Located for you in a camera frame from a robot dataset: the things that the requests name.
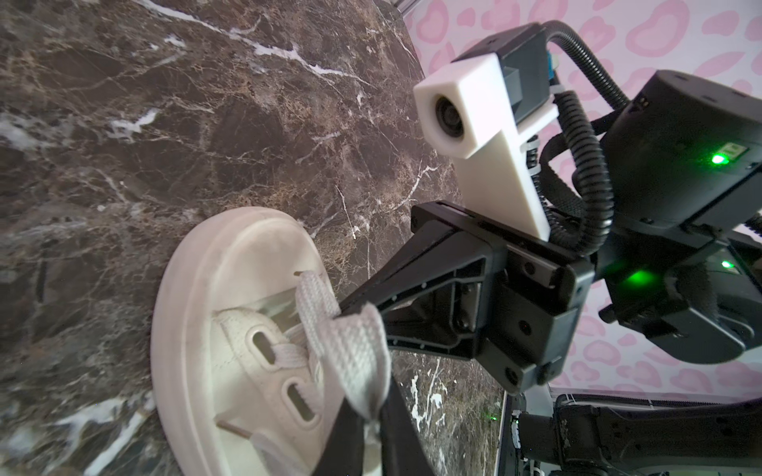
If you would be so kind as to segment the cream white sneaker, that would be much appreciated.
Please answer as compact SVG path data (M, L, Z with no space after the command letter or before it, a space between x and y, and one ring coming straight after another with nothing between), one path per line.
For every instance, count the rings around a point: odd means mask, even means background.
M271 208L216 214L176 249L154 307L150 360L161 424L184 474L268 475L250 442L214 422L242 373L212 317L294 289L308 272L331 286L311 236Z

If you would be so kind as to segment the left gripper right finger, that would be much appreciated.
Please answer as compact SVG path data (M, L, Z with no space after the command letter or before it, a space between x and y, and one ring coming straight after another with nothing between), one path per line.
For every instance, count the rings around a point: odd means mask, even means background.
M384 476L434 476L394 377L380 412Z

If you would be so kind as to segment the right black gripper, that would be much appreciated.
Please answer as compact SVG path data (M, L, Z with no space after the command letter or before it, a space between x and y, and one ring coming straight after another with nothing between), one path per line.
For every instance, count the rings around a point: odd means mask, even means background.
M415 232L341 302L381 314L389 348L474 359L509 394L558 377L595 268L557 245L449 202L411 210Z

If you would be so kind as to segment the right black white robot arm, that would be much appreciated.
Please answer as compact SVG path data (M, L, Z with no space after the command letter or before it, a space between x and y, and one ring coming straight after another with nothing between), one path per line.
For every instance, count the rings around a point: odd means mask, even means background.
M691 366L730 363L761 344L761 246L735 232L761 219L761 103L678 71L587 118L555 87L562 131L533 191L551 237L446 202L418 205L412 238L348 297L371 303L388 346L474 359L512 395L566 363L585 298L600 318Z

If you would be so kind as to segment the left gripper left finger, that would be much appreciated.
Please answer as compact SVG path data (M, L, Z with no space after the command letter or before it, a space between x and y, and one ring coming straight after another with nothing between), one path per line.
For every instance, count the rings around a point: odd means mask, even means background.
M313 476L361 476L364 460L365 420L347 399L339 409Z

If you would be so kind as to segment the white shoelace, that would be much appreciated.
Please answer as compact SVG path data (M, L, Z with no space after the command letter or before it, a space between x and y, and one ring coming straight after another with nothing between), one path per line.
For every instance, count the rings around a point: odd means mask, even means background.
M238 390L214 422L250 442L268 475L308 475L327 448L343 403L360 416L361 474L382 472L380 412L391 357L378 309L341 317L316 272L297 287L212 317L234 358Z

